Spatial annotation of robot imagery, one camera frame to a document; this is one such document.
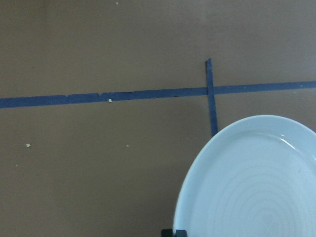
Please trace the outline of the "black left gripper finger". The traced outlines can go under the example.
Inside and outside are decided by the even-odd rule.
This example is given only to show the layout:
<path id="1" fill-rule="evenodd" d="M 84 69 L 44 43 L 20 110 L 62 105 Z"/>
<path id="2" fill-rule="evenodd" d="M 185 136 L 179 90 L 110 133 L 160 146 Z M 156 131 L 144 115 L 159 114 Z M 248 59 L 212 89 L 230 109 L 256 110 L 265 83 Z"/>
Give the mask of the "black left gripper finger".
<path id="1" fill-rule="evenodd" d="M 163 229 L 161 230 L 161 237 L 187 237 L 187 232 L 185 230 Z"/>

